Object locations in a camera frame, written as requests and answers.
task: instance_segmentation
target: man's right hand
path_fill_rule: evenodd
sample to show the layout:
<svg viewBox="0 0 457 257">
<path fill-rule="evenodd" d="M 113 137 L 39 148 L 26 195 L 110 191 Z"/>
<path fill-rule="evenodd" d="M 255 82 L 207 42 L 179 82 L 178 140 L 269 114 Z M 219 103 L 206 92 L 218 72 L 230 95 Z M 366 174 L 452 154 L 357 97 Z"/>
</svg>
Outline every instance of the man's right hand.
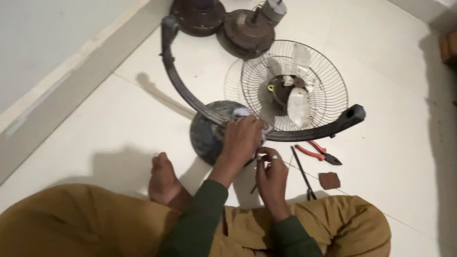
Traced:
<svg viewBox="0 0 457 257">
<path fill-rule="evenodd" d="M 289 170 L 282 159 L 273 159 L 273 156 L 279 156 L 275 149 L 262 147 L 259 149 L 259 154 L 266 154 L 257 161 L 255 179 L 260 196 L 276 222 L 285 220 L 292 215 L 286 203 Z M 270 162 L 267 168 L 265 168 L 265 161 Z"/>
</svg>

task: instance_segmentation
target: white wall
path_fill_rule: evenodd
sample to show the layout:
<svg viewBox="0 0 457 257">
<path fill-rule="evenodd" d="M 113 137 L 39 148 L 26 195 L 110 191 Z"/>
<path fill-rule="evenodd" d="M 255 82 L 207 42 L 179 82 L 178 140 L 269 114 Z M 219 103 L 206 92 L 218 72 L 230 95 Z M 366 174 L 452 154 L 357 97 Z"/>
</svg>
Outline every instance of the white wall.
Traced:
<svg viewBox="0 0 457 257">
<path fill-rule="evenodd" d="M 138 0 L 0 0 L 0 113 Z"/>
<path fill-rule="evenodd" d="M 457 30 L 457 0 L 389 0 L 441 32 Z"/>
</svg>

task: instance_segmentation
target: wire fan grill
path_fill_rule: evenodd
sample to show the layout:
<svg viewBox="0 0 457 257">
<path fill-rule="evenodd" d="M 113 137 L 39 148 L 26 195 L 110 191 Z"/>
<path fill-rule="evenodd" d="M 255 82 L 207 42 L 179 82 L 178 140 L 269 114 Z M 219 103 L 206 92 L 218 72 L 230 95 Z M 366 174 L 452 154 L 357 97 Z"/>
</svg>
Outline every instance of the wire fan grill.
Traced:
<svg viewBox="0 0 457 257">
<path fill-rule="evenodd" d="M 295 44 L 297 42 L 276 40 L 268 52 L 243 62 L 241 68 L 245 103 L 276 130 L 302 130 L 295 126 L 284 108 L 276 102 L 273 93 L 268 91 L 269 82 L 274 77 L 293 75 Z M 311 54 L 310 72 L 304 81 L 313 86 L 312 92 L 308 92 L 309 124 L 305 128 L 312 129 L 335 121 L 348 108 L 348 94 L 343 78 L 333 63 L 314 48 L 301 45 Z"/>
</svg>

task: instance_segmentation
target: wall baseboard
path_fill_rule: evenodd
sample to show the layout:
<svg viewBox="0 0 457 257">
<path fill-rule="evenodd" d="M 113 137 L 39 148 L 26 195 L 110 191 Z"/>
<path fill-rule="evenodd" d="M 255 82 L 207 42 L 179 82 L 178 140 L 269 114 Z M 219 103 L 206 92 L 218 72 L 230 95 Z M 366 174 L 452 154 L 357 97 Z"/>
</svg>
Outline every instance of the wall baseboard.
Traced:
<svg viewBox="0 0 457 257">
<path fill-rule="evenodd" d="M 171 3 L 140 0 L 0 115 L 0 183 L 158 28 Z"/>
</svg>

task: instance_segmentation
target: bare foot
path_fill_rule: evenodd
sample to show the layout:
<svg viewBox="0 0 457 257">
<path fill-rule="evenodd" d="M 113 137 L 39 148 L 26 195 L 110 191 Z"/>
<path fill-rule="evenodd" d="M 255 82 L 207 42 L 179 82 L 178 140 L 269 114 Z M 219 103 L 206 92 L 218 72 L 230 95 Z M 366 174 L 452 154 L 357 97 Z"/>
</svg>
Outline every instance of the bare foot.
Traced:
<svg viewBox="0 0 457 257">
<path fill-rule="evenodd" d="M 149 198 L 153 202 L 173 209 L 184 210 L 192 196 L 181 185 L 166 153 L 152 158 L 152 178 L 149 181 Z"/>
</svg>

